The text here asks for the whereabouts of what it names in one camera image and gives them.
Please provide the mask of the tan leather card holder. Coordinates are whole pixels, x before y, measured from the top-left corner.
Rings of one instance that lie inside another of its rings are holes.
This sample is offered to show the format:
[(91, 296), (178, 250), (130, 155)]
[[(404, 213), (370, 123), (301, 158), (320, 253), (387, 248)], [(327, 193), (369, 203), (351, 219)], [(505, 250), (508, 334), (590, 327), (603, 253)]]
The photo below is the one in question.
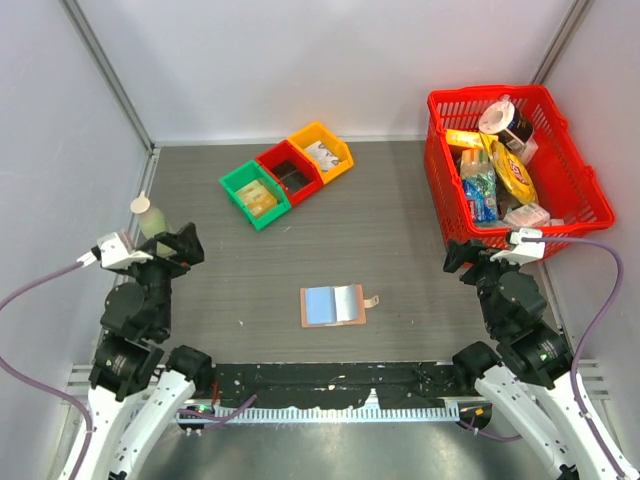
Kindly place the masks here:
[(360, 284), (302, 288), (301, 327), (364, 325), (367, 310), (375, 308), (379, 302), (378, 295), (365, 298)]

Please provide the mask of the grey patterned card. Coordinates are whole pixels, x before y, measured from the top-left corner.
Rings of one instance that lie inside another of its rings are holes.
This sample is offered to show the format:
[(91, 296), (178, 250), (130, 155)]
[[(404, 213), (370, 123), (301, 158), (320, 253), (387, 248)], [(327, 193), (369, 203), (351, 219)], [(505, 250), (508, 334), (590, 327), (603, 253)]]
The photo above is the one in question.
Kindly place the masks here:
[(305, 148), (305, 151), (316, 161), (320, 159), (322, 155), (328, 153), (329, 155), (334, 155), (333, 152), (326, 147), (324, 143), (321, 141), (316, 141)]
[(318, 160), (323, 172), (329, 172), (340, 164), (340, 159), (334, 155), (326, 153)]

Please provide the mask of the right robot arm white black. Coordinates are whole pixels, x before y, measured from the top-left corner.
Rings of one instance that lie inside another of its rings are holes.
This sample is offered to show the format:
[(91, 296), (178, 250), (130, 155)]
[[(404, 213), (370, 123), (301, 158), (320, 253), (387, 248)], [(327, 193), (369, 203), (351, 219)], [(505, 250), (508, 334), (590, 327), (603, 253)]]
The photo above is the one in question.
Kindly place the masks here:
[(475, 288), (496, 347), (476, 342), (453, 357), (451, 380), (498, 409), (553, 479), (636, 479), (639, 470), (607, 431), (578, 371), (585, 345), (570, 347), (543, 319), (547, 302), (524, 264), (543, 258), (554, 238), (521, 228), (507, 248), (451, 240), (443, 269)]

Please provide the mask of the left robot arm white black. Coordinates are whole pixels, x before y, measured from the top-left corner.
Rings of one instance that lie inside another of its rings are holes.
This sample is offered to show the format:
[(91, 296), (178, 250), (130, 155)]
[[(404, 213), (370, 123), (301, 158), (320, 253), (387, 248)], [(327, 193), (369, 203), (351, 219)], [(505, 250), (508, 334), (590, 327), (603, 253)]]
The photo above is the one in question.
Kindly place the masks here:
[(97, 262), (128, 280), (105, 298), (105, 334), (88, 378), (88, 412), (60, 478), (135, 478), (184, 402), (212, 390), (209, 355), (186, 345), (170, 353), (160, 347), (171, 335), (172, 282), (204, 258), (192, 222), (140, 245), (114, 232), (83, 257), (83, 264)]

